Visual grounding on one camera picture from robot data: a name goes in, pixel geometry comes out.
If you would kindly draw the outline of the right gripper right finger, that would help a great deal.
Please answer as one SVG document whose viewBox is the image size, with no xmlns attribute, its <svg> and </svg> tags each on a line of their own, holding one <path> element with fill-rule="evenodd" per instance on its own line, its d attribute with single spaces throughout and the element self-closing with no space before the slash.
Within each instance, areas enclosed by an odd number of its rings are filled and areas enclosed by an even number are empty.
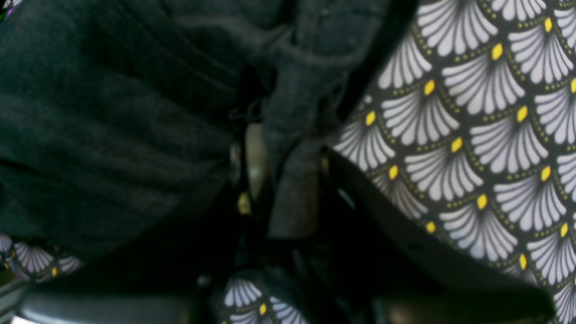
<svg viewBox="0 0 576 324">
<path fill-rule="evenodd" d="M 407 219 L 332 149 L 320 158 L 322 228 L 335 273 L 366 324 L 545 324 L 543 289 L 455 252 Z"/>
</svg>

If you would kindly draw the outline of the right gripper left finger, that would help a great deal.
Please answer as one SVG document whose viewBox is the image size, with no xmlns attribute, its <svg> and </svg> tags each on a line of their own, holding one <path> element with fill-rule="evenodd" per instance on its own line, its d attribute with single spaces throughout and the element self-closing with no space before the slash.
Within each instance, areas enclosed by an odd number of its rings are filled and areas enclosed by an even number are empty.
<svg viewBox="0 0 576 324">
<path fill-rule="evenodd" d="M 230 148 L 229 180 L 194 193 L 160 225 L 64 278 L 26 291 L 20 324 L 211 324 L 209 299 L 259 223 L 268 178 L 262 125 Z"/>
</svg>

